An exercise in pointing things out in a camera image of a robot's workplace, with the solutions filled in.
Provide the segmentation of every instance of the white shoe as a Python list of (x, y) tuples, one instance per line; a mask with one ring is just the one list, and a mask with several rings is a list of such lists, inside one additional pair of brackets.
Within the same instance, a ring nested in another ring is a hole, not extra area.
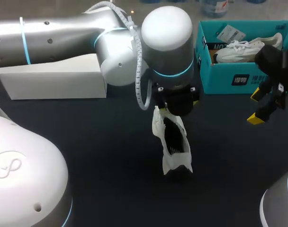
[(282, 50), (283, 37), (281, 33), (276, 33), (271, 38), (256, 38), (250, 42), (234, 40), (226, 48), (216, 52), (214, 60), (215, 63), (254, 62), (255, 55), (265, 45), (272, 45)]
[(192, 172), (190, 146), (183, 121), (165, 109), (156, 106), (153, 113), (153, 134), (163, 145), (163, 172), (185, 166)]

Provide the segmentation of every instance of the barcode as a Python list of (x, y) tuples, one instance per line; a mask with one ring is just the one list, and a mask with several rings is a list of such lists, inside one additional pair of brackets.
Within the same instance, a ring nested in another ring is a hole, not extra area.
[(236, 31), (236, 32), (230, 37), (230, 39), (228, 40), (227, 43), (230, 44), (231, 41), (236, 37), (237, 34), (239, 34), (239, 31)]

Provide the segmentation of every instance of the blue led ring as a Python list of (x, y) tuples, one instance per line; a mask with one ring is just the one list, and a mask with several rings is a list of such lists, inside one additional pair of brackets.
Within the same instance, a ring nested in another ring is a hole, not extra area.
[(23, 22), (22, 17), (20, 17), (20, 26), (21, 26), (21, 34), (22, 34), (22, 40), (23, 40), (23, 46), (24, 46), (26, 61), (27, 61), (27, 64), (30, 65), (31, 63), (30, 63), (29, 53), (28, 53), (28, 49), (27, 49), (26, 37), (25, 37), (25, 33), (24, 33), (24, 22)]
[(165, 74), (161, 74), (161, 73), (157, 72), (156, 70), (154, 70), (154, 72), (155, 72), (156, 74), (162, 76), (162, 77), (178, 77), (178, 76), (184, 74), (185, 72), (187, 72), (187, 71), (190, 69), (190, 67), (191, 67), (192, 64), (193, 64), (193, 61), (194, 61), (194, 59), (192, 59), (192, 62), (191, 62), (191, 64), (188, 66), (187, 69), (185, 69), (183, 72), (180, 72), (180, 73), (178, 73), (178, 74), (174, 74), (174, 75), (165, 75)]
[(105, 30), (104, 32), (102, 32), (101, 34), (98, 35), (98, 37), (96, 38), (94, 44), (93, 44), (93, 47), (96, 48), (96, 44), (97, 44), (97, 41), (98, 39), (100, 39), (104, 34), (108, 33), (108, 32), (111, 32), (111, 31), (116, 31), (116, 30), (125, 30), (127, 28), (125, 27), (115, 27), (115, 28), (112, 28), (112, 29), (107, 29)]

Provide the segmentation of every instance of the black robot end effector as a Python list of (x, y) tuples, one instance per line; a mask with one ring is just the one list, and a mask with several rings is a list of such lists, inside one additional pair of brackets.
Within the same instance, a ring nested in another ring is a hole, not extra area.
[(252, 124), (266, 122), (277, 109), (285, 109), (288, 93), (288, 50), (283, 52), (273, 46), (266, 45), (255, 57), (259, 69), (268, 75), (266, 81), (260, 83), (251, 99), (259, 102), (272, 91), (270, 101), (259, 108), (247, 120)]
[(190, 84), (178, 90), (171, 90), (156, 83), (153, 86), (153, 98), (160, 109), (166, 108), (175, 116), (185, 116), (199, 101), (200, 92)]

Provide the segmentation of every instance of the label sticker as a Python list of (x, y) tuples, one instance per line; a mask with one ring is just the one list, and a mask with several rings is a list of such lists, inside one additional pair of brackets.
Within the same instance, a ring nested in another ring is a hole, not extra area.
[(239, 31), (238, 29), (227, 25), (223, 31), (218, 35), (218, 39), (230, 44), (232, 41), (237, 40), (237, 41), (242, 41), (246, 37), (246, 34)]
[(228, 0), (226, 1), (218, 1), (216, 3), (216, 11), (215, 13), (224, 13), (228, 10)]
[(231, 83), (232, 86), (246, 85), (249, 78), (249, 74), (235, 74), (234, 79)]

